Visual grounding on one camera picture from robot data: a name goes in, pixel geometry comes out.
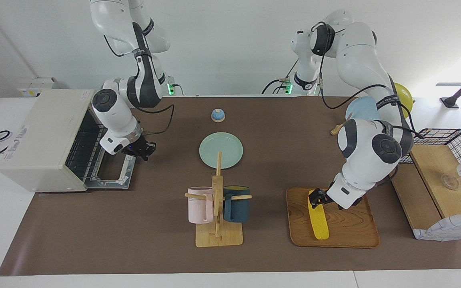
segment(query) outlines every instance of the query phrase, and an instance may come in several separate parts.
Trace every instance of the yellow spatula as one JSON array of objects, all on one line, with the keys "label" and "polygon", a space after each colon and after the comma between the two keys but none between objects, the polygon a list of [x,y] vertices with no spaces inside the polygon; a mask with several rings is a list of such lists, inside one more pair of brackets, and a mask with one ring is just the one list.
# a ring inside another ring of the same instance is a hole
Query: yellow spatula
[{"label": "yellow spatula", "polygon": [[314,236],[318,240],[328,239],[328,224],[326,222],[325,210],[323,205],[320,204],[313,208],[309,197],[307,197],[307,208],[309,209],[309,217],[311,218],[311,225],[313,227]]}]

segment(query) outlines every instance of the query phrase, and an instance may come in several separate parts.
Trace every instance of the blue mug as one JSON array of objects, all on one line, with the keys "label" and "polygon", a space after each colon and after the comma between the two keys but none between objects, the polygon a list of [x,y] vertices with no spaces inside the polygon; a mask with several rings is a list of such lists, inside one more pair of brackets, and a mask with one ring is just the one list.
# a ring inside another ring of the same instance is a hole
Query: blue mug
[{"label": "blue mug", "polygon": [[250,199],[232,200],[232,196],[249,195],[247,186],[225,186],[223,195],[223,219],[227,222],[243,223],[249,220]]}]

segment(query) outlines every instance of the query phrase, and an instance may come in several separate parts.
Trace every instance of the yellow balloon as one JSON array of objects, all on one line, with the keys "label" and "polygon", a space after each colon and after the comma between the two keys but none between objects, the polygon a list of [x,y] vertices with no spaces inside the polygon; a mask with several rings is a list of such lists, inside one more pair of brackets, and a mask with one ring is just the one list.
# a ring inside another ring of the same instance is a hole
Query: yellow balloon
[{"label": "yellow balloon", "polygon": [[[403,104],[405,107],[408,108],[408,111],[412,111],[412,106],[414,105],[414,101],[412,100],[412,95],[408,91],[408,89],[399,84],[399,83],[394,83],[394,86],[396,88],[397,95],[399,96],[399,99],[401,100],[401,104]],[[405,109],[403,109],[403,115],[405,118],[408,117],[408,113],[406,112]]]}]

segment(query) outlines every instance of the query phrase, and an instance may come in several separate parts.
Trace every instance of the mug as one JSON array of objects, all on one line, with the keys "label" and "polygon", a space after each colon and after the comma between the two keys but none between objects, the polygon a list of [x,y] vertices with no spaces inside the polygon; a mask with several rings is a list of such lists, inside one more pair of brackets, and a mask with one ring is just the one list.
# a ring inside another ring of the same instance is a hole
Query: mug
[{"label": "mug", "polygon": [[223,219],[227,222],[247,222],[249,220],[250,199],[232,200],[232,196],[249,195],[247,186],[225,186],[223,195]]},{"label": "mug", "polygon": [[212,187],[191,187],[188,193],[206,196],[205,200],[188,197],[188,221],[194,224],[212,222]]}]

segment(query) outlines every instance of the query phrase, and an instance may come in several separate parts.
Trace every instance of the mug handle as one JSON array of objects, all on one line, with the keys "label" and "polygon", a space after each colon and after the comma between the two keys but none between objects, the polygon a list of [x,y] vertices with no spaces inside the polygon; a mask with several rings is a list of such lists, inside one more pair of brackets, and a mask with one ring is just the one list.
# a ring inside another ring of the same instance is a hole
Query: mug handle
[{"label": "mug handle", "polygon": [[212,195],[211,194],[204,194],[205,195],[205,218],[204,222],[207,222],[209,217],[208,215],[212,216]]},{"label": "mug handle", "polygon": [[225,212],[224,212],[224,219],[232,220],[231,218],[231,202],[232,202],[232,195],[228,194],[225,196]]}]

